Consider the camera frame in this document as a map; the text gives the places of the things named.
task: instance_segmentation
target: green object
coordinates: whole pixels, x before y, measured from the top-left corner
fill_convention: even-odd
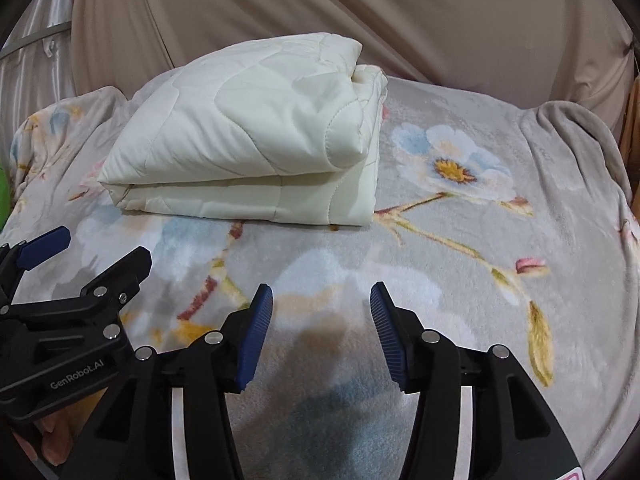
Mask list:
[[[6,220],[11,214],[11,192],[9,191],[9,180],[3,168],[0,168],[0,229],[6,224]]]

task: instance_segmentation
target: blue gripper pad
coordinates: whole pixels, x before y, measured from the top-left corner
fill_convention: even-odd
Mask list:
[[[258,359],[267,335],[267,329],[273,313],[273,291],[264,283],[255,293],[254,300],[249,306],[250,319],[244,339],[238,347],[238,373],[236,385],[242,392],[251,382],[258,366]]]
[[[399,330],[402,330],[401,321],[384,283],[377,282],[371,287],[370,305],[391,379],[404,391],[408,383],[408,364],[399,333]]]
[[[23,245],[16,260],[19,269],[35,269],[42,262],[64,251],[71,243],[69,229],[60,226]]]

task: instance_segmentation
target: human hand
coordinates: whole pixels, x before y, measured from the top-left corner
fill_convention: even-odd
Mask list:
[[[73,446],[73,436],[69,427],[68,415],[64,410],[51,413],[36,423],[42,433],[42,456],[54,466],[64,462],[71,452]],[[38,459],[38,454],[33,446],[24,440],[20,435],[14,433],[18,444],[26,453],[29,459],[34,462]]]

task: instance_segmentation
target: metal screw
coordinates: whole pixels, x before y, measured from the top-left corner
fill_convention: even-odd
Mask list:
[[[217,345],[222,343],[224,338],[225,337],[222,335],[222,332],[209,332],[204,336],[204,342],[208,345]]]
[[[492,350],[492,352],[499,359],[506,359],[510,355],[509,349],[506,346],[502,346],[502,345],[494,346],[494,349]]]
[[[435,330],[425,330],[424,332],[422,332],[421,337],[425,343],[434,344],[440,341],[440,334],[438,334]]]
[[[104,327],[102,335],[107,339],[116,339],[120,335],[120,327],[115,323],[107,325]]]
[[[136,359],[138,361],[146,361],[153,354],[153,350],[149,346],[141,346],[136,350]]]

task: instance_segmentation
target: blanket fold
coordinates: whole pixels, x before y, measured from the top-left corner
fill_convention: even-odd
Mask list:
[[[317,33],[207,54],[138,109],[98,180],[122,209],[368,224],[386,77],[361,49]]]

